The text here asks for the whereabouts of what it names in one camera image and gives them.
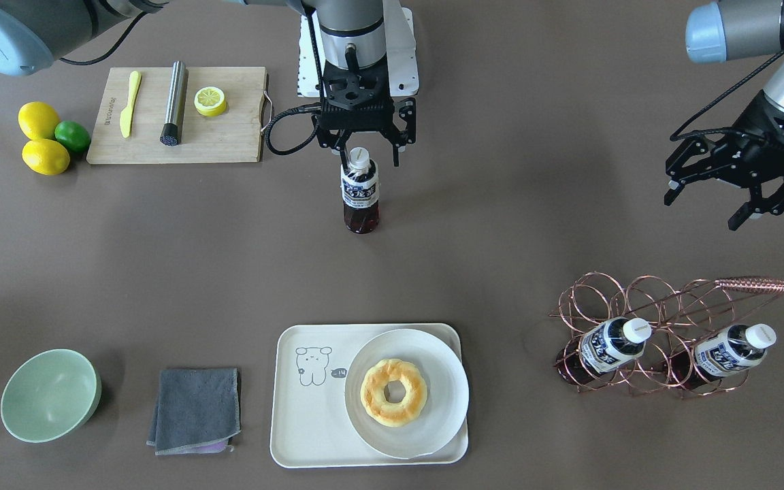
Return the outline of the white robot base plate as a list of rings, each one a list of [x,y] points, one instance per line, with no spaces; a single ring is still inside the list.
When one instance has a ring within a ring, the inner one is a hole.
[[[399,1],[384,1],[383,8],[390,95],[392,97],[415,96],[419,90],[419,75],[412,12],[402,7]],[[317,86],[308,21],[307,18],[301,18],[297,95],[318,97]]]

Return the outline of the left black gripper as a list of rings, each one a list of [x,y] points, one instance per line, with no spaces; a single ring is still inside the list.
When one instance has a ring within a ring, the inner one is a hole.
[[[670,180],[665,206],[671,206],[685,186],[716,179],[749,189],[749,201],[728,220],[731,231],[756,215],[784,213],[784,184],[768,197],[762,192],[765,182],[784,182],[784,112],[764,93],[754,97],[731,127],[690,131],[678,140],[679,147],[666,161]]]

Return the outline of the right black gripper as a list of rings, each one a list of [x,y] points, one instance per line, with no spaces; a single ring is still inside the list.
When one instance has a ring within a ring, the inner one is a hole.
[[[325,98],[313,116],[317,142],[348,165],[346,143],[353,133],[378,131],[392,146],[394,167],[408,144],[416,142],[416,99],[395,102],[389,92],[388,65],[373,65],[357,73],[325,65]]]

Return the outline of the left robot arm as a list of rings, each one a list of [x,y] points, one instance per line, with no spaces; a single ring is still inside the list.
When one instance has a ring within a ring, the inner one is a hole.
[[[784,1],[715,1],[694,9],[685,25],[685,49],[697,64],[768,56],[783,64],[740,117],[715,130],[679,128],[679,147],[667,158],[671,205],[685,186],[716,179],[747,189],[749,200],[728,221],[784,212]]]

